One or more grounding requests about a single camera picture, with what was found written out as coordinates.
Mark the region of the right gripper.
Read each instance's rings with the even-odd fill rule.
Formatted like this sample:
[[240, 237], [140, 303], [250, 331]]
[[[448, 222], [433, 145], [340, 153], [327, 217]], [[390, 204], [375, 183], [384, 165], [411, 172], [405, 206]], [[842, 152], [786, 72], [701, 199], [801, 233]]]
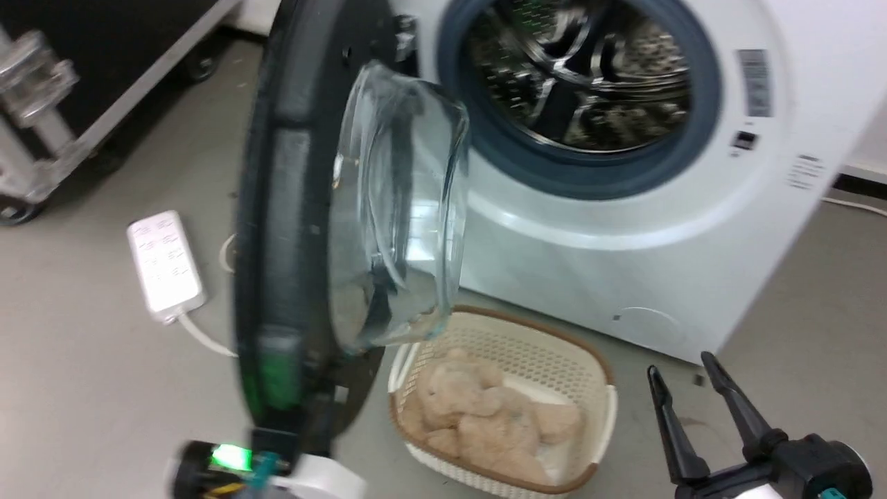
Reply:
[[745, 464], [710, 474], [674, 410], [657, 366], [647, 382], [675, 499], [873, 499], [868, 465], [851, 446], [818, 434], [789, 439], [773, 428], [744, 394], [715, 354], [701, 353], [714, 391], [723, 398], [742, 441]]

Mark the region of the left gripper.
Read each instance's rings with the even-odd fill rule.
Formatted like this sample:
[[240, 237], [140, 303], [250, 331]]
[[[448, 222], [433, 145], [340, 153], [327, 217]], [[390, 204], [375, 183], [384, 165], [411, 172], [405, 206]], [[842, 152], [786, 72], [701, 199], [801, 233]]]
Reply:
[[254, 428], [247, 445], [189, 440], [169, 480], [170, 499], [272, 499], [300, 457], [300, 432]]

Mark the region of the black round glass washer door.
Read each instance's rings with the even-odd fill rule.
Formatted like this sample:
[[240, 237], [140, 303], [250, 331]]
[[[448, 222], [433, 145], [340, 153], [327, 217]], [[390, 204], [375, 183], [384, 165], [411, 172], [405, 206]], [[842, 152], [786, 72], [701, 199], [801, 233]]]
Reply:
[[381, 351], [452, 315], [468, 111], [421, 78], [391, 0], [281, 0], [236, 216], [234, 337], [254, 461], [328, 455]]

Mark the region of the white front-load washing machine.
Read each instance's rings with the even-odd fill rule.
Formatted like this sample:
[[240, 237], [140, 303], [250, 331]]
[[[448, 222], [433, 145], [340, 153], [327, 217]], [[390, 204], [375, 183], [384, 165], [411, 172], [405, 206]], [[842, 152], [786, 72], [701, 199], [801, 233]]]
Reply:
[[[457, 97], [435, 65], [450, 0], [391, 3], [419, 21], [421, 76]], [[728, 341], [887, 97], [887, 0], [685, 3], [722, 75], [703, 154], [658, 189], [583, 201], [492, 167], [470, 117], [464, 288], [691, 363]], [[772, 117], [746, 114], [741, 49], [767, 51]], [[739, 130], [754, 150], [732, 148]]]

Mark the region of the grey rubber door gasket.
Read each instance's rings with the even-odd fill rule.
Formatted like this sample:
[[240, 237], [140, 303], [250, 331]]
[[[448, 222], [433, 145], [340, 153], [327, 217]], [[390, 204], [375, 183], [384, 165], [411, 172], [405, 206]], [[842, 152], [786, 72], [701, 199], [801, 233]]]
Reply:
[[692, 109], [682, 130], [639, 150], [582, 154], [542, 144], [492, 114], [464, 53], [472, 22], [493, 0], [450, 0], [441, 13], [435, 65], [475, 127], [474, 148], [501, 173], [548, 195], [610, 201], [658, 189], [703, 154], [721, 114], [722, 75], [716, 51], [685, 0], [628, 0], [674, 35], [690, 66]]

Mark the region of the cream plastic laundry basket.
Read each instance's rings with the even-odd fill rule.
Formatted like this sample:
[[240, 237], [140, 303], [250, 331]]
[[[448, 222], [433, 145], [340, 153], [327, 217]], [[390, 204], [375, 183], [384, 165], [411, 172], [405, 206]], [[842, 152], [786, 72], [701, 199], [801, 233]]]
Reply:
[[[581, 425], [576, 435], [558, 445], [542, 445], [536, 454], [550, 485], [512, 479], [447, 457], [405, 433], [402, 411], [419, 372], [455, 348], [499, 366], [504, 384], [533, 401], [577, 405]], [[598, 471], [617, 420], [611, 367], [590, 343], [568, 338], [552, 326], [474, 306], [457, 307], [436, 338], [399, 347], [387, 393], [391, 423], [416, 460], [447, 478], [504, 499], [566, 499], [585, 486]]]

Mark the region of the white power strip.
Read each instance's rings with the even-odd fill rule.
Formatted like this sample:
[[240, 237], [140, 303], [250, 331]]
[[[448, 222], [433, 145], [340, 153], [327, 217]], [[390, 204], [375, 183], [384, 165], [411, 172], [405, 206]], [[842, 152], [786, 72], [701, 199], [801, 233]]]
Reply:
[[146, 310], [171, 324], [206, 302], [184, 224], [177, 211], [162, 211], [128, 225], [127, 240]]

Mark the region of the beige fluffy cloth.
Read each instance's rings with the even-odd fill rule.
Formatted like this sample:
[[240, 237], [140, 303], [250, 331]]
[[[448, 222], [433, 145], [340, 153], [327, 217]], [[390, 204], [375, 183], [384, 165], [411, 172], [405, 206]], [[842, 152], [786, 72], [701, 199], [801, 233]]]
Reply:
[[539, 448], [566, 442], [580, 425], [577, 405], [533, 401], [504, 384], [499, 366], [459, 348], [425, 364], [402, 411], [402, 427], [413, 439], [535, 485], [551, 483]]

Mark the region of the barcode sticker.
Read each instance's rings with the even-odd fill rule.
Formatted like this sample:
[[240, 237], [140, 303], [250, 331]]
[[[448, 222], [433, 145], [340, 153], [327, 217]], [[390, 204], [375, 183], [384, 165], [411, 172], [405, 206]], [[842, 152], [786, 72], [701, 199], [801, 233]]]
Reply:
[[767, 51], [741, 49], [736, 54], [744, 79], [747, 116], [772, 117], [773, 97]]

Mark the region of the steel washer drum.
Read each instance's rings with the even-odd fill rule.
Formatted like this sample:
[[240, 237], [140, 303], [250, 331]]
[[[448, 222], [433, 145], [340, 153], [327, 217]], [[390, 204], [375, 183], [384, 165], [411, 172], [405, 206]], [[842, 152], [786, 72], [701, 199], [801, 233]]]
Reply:
[[628, 0], [493, 0], [464, 53], [493, 116], [542, 144], [621, 154], [690, 117], [681, 47]]

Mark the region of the black caster wheel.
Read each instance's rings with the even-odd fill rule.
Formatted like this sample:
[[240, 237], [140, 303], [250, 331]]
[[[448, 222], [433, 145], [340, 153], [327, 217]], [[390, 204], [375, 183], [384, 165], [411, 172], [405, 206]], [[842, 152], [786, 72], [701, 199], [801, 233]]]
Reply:
[[196, 85], [209, 79], [216, 69], [218, 69], [218, 55], [193, 50], [180, 61], [177, 75], [188, 85]]

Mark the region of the black flight case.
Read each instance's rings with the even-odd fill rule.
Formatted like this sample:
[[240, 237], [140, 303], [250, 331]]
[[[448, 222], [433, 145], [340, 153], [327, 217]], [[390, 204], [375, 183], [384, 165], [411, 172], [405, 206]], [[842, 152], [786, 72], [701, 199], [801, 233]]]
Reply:
[[0, 0], [10, 38], [40, 31], [78, 82], [57, 106], [87, 160], [242, 0]]

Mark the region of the silver metal post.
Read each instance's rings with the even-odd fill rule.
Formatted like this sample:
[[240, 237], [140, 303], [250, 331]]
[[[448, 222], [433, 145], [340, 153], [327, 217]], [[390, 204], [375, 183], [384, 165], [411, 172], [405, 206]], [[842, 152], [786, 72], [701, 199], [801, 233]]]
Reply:
[[0, 26], [0, 195], [41, 203], [89, 154], [57, 111], [78, 82], [38, 30]]

